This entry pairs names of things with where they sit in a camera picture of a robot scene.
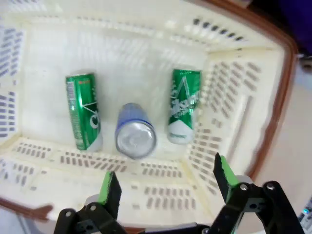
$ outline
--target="floor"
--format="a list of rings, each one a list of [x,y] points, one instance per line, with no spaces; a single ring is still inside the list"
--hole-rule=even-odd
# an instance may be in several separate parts
[[[255,182],[257,185],[261,185],[269,180],[278,181],[297,214],[301,212],[312,191],[312,184],[304,179],[309,176],[310,165],[312,165],[312,158],[310,159],[311,138],[309,137],[312,132],[311,102],[312,75],[304,73],[298,66],[295,85],[284,121],[280,124],[274,146],[269,152],[269,160],[265,163],[261,175]],[[276,165],[280,164],[283,164],[283,167],[277,171]],[[31,220],[25,220],[14,213],[0,209],[0,230],[3,230],[3,233],[52,234],[54,224],[54,222],[34,224]],[[246,215],[238,233],[250,234],[261,230],[262,224],[255,215]]]

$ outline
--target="white plastic basket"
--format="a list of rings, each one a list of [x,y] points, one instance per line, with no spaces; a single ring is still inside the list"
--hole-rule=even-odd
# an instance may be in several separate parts
[[[7,0],[0,16],[1,205],[56,220],[64,208],[81,209],[114,170],[123,225],[211,223],[223,205],[216,152],[236,174],[259,172],[295,48],[258,16],[222,1],[180,0]],[[196,136],[185,146],[166,138],[179,65],[203,71]],[[64,77],[78,69],[97,74],[100,153],[75,148]],[[141,161],[114,145],[127,102],[139,103],[157,132],[157,149]]]

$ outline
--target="can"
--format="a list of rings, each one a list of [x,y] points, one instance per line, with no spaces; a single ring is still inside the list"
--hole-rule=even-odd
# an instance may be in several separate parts
[[[146,157],[154,150],[155,129],[140,105],[128,103],[121,108],[115,142],[117,150],[132,159]]]
[[[173,70],[168,140],[174,144],[186,144],[194,138],[200,77],[200,71]]]
[[[77,72],[67,76],[66,91],[77,148],[90,152],[101,149],[103,138],[94,74]]]

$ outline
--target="bolt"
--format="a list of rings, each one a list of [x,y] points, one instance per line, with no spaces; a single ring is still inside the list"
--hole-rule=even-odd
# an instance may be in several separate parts
[[[247,185],[246,184],[242,184],[240,186],[240,189],[243,190],[243,191],[246,191],[248,189]]]
[[[201,231],[201,234],[208,234],[209,232],[209,228],[204,228],[202,231]]]
[[[267,188],[270,189],[270,190],[273,190],[274,186],[272,184],[267,184]]]

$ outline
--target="green can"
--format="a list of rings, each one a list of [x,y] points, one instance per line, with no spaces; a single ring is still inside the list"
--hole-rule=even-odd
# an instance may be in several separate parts
[[[200,77],[200,71],[173,70],[168,140],[174,144],[186,144],[194,138]]]
[[[77,148],[90,152],[101,149],[103,138],[94,74],[78,72],[67,76],[66,91]]]

